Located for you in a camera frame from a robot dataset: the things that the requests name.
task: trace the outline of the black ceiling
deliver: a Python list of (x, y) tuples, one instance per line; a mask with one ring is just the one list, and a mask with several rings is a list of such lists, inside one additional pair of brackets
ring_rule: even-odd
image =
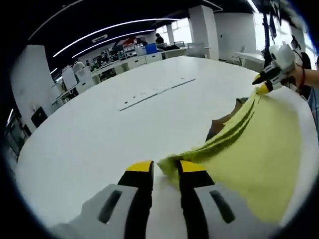
[[(260, 9), (259, 1), (253, 0)], [(28, 44), (45, 46), (49, 67), (53, 70), (55, 67), (60, 68), (71, 63), (71, 57), (92, 46), (91, 40), (96, 37), (108, 34), (108, 38), (112, 38), (131, 32), (156, 29), (167, 24), (167, 21), (139, 22), (108, 29), (81, 40), (53, 58), (53, 55), (59, 50), (91, 32), (138, 19), (187, 17), (188, 9), (200, 4), (213, 10), (218, 9), (209, 2), (222, 7), (221, 12), (252, 12), (246, 0), (78, 0), (77, 3), (74, 0), (50, 2), (36, 0), (31, 5), (25, 6), (21, 14), (26, 19), (24, 24), (28, 38), (38, 29)], [(59, 11), (61, 12), (39, 29), (44, 22)]]

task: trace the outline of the white round table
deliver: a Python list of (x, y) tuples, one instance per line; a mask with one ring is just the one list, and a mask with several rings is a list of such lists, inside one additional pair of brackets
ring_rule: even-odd
[[(239, 66), (182, 56), (110, 78), (59, 108), (33, 133), (20, 153), (17, 185), (46, 226), (66, 223), (85, 201), (117, 183), (131, 164), (157, 162), (201, 146), (211, 121), (230, 113), (236, 98), (251, 94), (255, 76)], [(119, 111), (117, 104), (125, 97), (181, 77), (196, 80)], [(302, 170), (283, 225), (305, 199), (319, 166), (310, 110), (287, 91), (273, 95), (293, 101), (304, 144)], [(179, 192), (157, 166), (147, 238), (187, 238)]]

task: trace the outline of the yellow fabric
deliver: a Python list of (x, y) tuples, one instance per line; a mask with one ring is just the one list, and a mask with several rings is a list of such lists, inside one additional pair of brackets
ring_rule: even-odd
[(150, 169), (152, 161), (139, 162), (131, 165), (126, 169), (126, 171), (138, 171), (138, 172), (148, 172)]
[(158, 165), (178, 187), (174, 160), (200, 163), (213, 181), (246, 199), (264, 222), (278, 223), (293, 194), (301, 155), (298, 115), (267, 96), (251, 95), (224, 129), (194, 151)]
[(198, 171), (205, 171), (205, 168), (197, 163), (192, 163), (188, 161), (181, 160), (181, 167), (183, 169), (183, 173), (188, 172), (198, 172)]

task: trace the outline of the yellow cloth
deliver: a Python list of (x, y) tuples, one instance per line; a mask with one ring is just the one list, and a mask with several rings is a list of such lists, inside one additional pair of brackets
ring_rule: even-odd
[(294, 192), (300, 155), (297, 113), (254, 92), (203, 147), (169, 156), (158, 165), (178, 187), (173, 161), (200, 163), (213, 181), (222, 182), (245, 198), (260, 220), (278, 223)]

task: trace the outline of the window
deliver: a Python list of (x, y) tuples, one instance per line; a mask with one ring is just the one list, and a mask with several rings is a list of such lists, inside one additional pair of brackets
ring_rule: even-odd
[(160, 34), (160, 36), (164, 39), (164, 43), (169, 44), (169, 38), (168, 38), (166, 26), (161, 26), (158, 29), (156, 29), (156, 33)]
[[(256, 36), (256, 50), (262, 51), (265, 48), (265, 29), (263, 26), (263, 15), (261, 13), (254, 13), (254, 24), (255, 24), (255, 36)], [(267, 21), (269, 24), (270, 16), (267, 15)], [(291, 46), (292, 36), (291, 36), (291, 28), (287, 21), (282, 19), (281, 26), (277, 18), (274, 17), (274, 23), (276, 28), (277, 36), (275, 38), (275, 42), (272, 40), (270, 31), (269, 31), (269, 43), (270, 46), (274, 44), (281, 45), (282, 42)]]
[(191, 43), (191, 34), (188, 18), (172, 22), (174, 41), (183, 41), (184, 43)]
[(316, 49), (309, 37), (309, 34), (304, 32), (304, 39), (305, 39), (305, 45), (306, 45), (306, 54), (310, 58), (311, 62), (311, 68), (313, 70), (316, 69), (316, 61), (317, 61), (317, 54), (316, 54)]

